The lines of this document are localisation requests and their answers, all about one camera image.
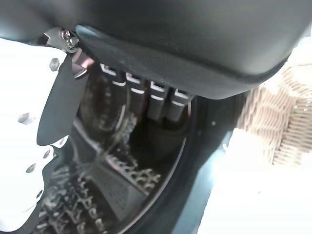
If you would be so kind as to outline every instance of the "screw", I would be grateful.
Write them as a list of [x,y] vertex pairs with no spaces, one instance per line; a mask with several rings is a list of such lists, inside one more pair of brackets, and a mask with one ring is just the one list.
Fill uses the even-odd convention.
[[58,58],[53,58],[49,64],[49,67],[52,72],[56,72],[59,68],[60,62]]

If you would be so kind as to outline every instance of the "hole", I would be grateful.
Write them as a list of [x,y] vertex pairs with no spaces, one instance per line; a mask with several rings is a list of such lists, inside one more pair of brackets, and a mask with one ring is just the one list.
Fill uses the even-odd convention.
[[49,156],[50,152],[51,152],[51,150],[48,150],[47,152],[45,152],[43,158],[47,158]]
[[39,198],[39,197],[41,196],[42,192],[43,192],[43,190],[41,190],[41,191],[37,194],[36,199]]
[[32,117],[30,113],[25,113],[19,116],[19,123],[28,125],[34,122],[36,118]]
[[30,167],[27,168],[26,173],[32,173],[35,170],[36,164],[34,163]]

